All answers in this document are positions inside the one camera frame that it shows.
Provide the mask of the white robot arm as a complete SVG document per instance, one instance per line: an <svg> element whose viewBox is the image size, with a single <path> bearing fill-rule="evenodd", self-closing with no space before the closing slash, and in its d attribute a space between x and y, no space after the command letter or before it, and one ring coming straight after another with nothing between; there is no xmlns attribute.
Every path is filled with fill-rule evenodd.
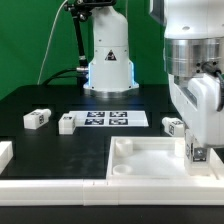
<svg viewBox="0 0 224 224"><path fill-rule="evenodd" d="M93 16L94 58L84 91L108 97L136 89L127 21L116 0L84 0ZM185 123L186 159L207 164L224 147L224 0L151 0L150 15L165 26L164 66L172 103Z"/></svg>

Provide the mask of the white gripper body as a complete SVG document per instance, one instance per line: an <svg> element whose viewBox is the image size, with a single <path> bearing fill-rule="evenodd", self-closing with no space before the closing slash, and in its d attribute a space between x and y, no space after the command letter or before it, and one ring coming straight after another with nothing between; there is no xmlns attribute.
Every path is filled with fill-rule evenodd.
<svg viewBox="0 0 224 224"><path fill-rule="evenodd" d="M172 103L199 144L204 148L224 147L224 108L217 111L219 81L204 74L191 78L184 88L175 84L173 75L168 75L168 80Z"/></svg>

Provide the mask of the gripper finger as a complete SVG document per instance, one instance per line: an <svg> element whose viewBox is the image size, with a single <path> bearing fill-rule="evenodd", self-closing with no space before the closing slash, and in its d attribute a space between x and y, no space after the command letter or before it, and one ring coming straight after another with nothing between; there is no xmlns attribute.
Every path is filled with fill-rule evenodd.
<svg viewBox="0 0 224 224"><path fill-rule="evenodd" d="M206 148L197 147L193 149L194 162L206 162L208 150Z"/></svg>

